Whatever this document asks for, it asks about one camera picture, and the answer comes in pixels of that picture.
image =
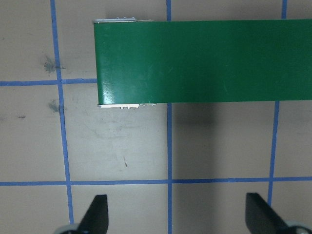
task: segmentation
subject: green block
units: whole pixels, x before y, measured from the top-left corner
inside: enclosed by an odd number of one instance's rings
[[[98,102],[312,99],[312,20],[95,23]]]

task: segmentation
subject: scuff mark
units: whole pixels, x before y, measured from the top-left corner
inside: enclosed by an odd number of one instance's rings
[[[125,162],[125,166],[128,167],[125,157],[123,157],[123,161]]]
[[[48,106],[54,113],[59,113],[59,105],[57,104],[56,99],[49,102]]]
[[[43,66],[45,71],[47,71],[48,73],[52,73],[55,72],[55,61],[53,61],[52,59],[50,59],[47,55],[45,56],[45,61],[43,62]]]
[[[225,81],[223,81],[223,88],[224,88],[225,93],[227,94],[228,93],[228,89],[226,88]]]

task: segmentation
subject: grid line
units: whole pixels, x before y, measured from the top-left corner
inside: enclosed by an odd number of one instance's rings
[[[167,21],[171,21],[171,0],[166,0]],[[167,104],[167,154],[168,154],[168,185],[167,185],[167,228],[168,234],[172,234],[172,104]]]
[[[71,186],[77,185],[128,185],[128,184],[207,184],[207,183],[257,183],[257,182],[295,182],[312,181],[312,176],[291,177],[254,177],[254,178],[206,178],[206,179],[151,179],[151,180],[95,180],[70,181]],[[0,186],[66,186],[66,181],[8,181],[0,182]]]
[[[271,161],[270,161],[270,181],[269,181],[269,189],[268,189],[268,204],[269,205],[271,205],[271,203],[272,203],[272,195],[273,195],[273,178],[274,178],[274,168],[275,168],[278,114],[279,114],[279,101],[275,101],[274,119],[273,119],[273,134],[272,134],[272,147],[271,147]]]
[[[0,81],[1,86],[36,86],[36,85],[56,85],[57,80],[34,80],[34,81]]]
[[[60,66],[60,60],[59,60],[59,41],[58,41],[58,27],[57,27],[55,0],[50,0],[50,8],[51,8],[51,18],[52,18],[53,48],[54,48],[54,57],[55,57],[55,65],[56,65],[56,73],[57,73],[57,81],[58,81],[59,117],[60,117],[61,137],[62,137],[63,156],[64,156],[69,223],[73,224],[74,213],[73,213],[72,189],[71,189],[71,184],[70,184],[70,173],[69,173],[65,113],[64,113],[64,94],[63,94],[62,75],[61,75],[61,70],[60,70],[61,66]]]

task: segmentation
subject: stain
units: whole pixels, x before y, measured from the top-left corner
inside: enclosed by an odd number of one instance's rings
[[[6,119],[7,119],[7,117],[5,117],[5,116],[0,116],[0,122],[5,122]]]
[[[125,162],[125,166],[128,167],[125,157],[123,157],[123,161]]]
[[[49,74],[55,72],[56,69],[66,69],[66,67],[57,67],[55,61],[47,55],[41,59],[41,63],[43,64],[45,71]]]
[[[56,99],[49,102],[48,106],[54,113],[59,113],[59,105],[57,104]]]
[[[47,55],[44,58],[43,66],[44,66],[45,71],[47,71],[48,73],[55,72],[55,69],[56,69],[55,68],[55,61],[53,61]]]

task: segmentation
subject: gray floor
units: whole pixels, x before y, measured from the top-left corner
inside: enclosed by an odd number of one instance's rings
[[[167,19],[166,0],[55,2],[63,79],[96,78],[93,19]],[[311,0],[168,2],[172,20],[280,19],[283,3],[289,19],[312,17]],[[245,193],[268,197],[274,102],[173,104],[172,179],[203,183],[174,183],[168,197],[167,105],[103,110],[95,83],[63,84],[64,147],[57,83],[22,83],[57,79],[50,1],[0,3],[1,233],[49,234],[69,222],[64,152],[75,222],[107,194],[109,234],[249,233]],[[312,102],[280,102],[272,206],[310,226],[311,139]]]

